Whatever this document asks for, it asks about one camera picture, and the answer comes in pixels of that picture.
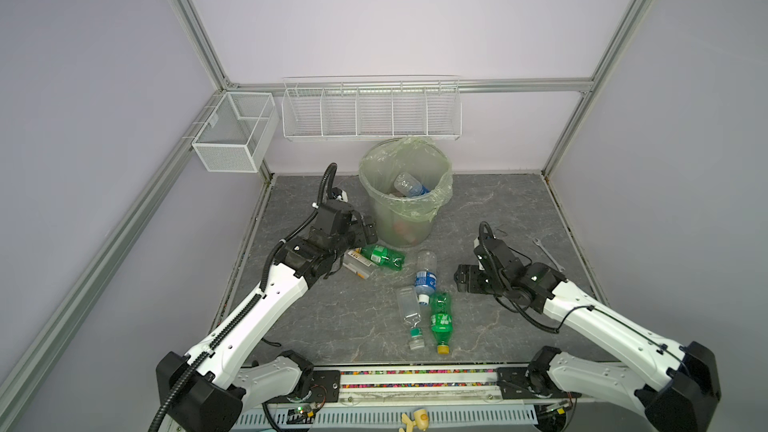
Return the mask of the clear bottle orange label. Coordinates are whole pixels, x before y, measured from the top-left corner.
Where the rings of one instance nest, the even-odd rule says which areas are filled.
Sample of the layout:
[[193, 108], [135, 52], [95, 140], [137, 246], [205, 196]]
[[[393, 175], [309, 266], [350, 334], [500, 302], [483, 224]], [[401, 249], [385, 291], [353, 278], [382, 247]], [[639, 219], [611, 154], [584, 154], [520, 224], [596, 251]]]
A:
[[371, 278], [379, 270], [375, 263], [365, 258], [355, 249], [348, 250], [344, 254], [342, 267], [364, 280]]

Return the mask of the green bottle yellow cap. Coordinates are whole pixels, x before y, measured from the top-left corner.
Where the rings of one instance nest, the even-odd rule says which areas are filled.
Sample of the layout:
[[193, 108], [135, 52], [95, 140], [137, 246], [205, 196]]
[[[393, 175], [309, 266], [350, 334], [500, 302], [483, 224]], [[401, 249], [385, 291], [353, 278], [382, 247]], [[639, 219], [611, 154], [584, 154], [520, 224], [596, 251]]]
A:
[[453, 335], [453, 316], [451, 296], [447, 292], [437, 292], [430, 300], [430, 329], [440, 355], [451, 353], [450, 341]]
[[360, 249], [360, 254], [377, 266], [401, 271], [405, 265], [405, 254], [383, 245], [370, 244]]

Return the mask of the clear bottle blue label white cap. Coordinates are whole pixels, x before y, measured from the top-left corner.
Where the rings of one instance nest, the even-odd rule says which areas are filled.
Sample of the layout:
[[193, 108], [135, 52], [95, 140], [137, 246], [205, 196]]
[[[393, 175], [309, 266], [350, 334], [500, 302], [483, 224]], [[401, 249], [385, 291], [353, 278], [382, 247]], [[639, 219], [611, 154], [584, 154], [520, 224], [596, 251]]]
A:
[[421, 181], [408, 172], [400, 173], [395, 178], [393, 187], [404, 197], [418, 197], [430, 192]]

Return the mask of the clear bottle green cap small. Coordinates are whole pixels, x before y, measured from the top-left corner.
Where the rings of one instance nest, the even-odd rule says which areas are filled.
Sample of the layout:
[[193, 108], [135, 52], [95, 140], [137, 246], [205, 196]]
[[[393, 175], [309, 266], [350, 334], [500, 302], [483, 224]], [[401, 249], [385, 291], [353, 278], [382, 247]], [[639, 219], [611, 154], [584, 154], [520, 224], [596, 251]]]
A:
[[399, 312], [409, 329], [408, 347], [411, 351], [423, 349], [425, 341], [420, 329], [422, 322], [421, 307], [412, 287], [403, 287], [397, 291]]

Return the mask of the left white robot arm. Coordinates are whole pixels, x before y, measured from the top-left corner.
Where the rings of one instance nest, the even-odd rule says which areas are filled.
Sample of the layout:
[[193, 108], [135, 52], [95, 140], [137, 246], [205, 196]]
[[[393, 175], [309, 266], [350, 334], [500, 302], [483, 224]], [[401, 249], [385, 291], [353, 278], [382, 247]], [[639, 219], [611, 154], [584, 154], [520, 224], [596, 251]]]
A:
[[310, 216], [267, 255], [260, 282], [204, 339], [185, 354], [168, 353], [156, 367], [160, 406], [149, 428], [172, 418], [186, 431], [229, 431], [240, 415], [270, 400], [311, 396], [313, 364], [284, 351], [262, 365], [247, 363], [277, 320], [344, 254], [376, 242], [368, 220], [335, 188], [330, 164]]

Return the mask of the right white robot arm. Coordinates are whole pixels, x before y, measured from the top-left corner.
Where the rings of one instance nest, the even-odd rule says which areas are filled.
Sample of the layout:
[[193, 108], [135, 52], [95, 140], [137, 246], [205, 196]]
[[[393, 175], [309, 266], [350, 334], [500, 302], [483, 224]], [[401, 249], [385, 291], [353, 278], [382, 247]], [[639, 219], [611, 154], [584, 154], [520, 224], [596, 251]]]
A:
[[613, 311], [563, 273], [535, 262], [478, 226], [476, 264], [458, 273], [480, 279], [468, 292], [491, 295], [538, 330], [557, 335], [569, 328], [618, 360], [613, 366], [544, 346], [503, 384], [540, 398], [586, 395], [637, 413], [657, 431], [705, 431], [722, 398], [714, 353], [693, 341], [683, 345]]

